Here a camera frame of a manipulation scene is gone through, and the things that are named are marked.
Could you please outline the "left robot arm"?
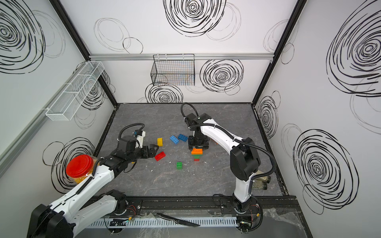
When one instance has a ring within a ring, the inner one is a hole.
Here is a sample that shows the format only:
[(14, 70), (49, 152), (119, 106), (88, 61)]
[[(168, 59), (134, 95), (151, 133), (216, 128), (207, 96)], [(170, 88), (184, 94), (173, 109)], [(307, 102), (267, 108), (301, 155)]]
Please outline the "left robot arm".
[(158, 145), (142, 144), (143, 136), (118, 139), (110, 155), (97, 159), (93, 172), (61, 198), (50, 205), (37, 206), (30, 218), (28, 238), (74, 238), (101, 217), (127, 210), (127, 200), (116, 190), (107, 192), (90, 205), (86, 203), (106, 184), (123, 172), (131, 162), (153, 158)]

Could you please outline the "orange long lego brick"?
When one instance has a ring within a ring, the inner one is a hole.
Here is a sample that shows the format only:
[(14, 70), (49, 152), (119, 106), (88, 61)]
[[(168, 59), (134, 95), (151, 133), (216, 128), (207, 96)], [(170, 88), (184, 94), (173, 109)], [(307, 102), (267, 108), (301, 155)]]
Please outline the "orange long lego brick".
[(194, 149), (191, 151), (191, 154), (192, 154), (192, 155), (202, 155), (202, 154), (203, 154), (203, 149), (196, 149), (196, 148), (194, 148)]

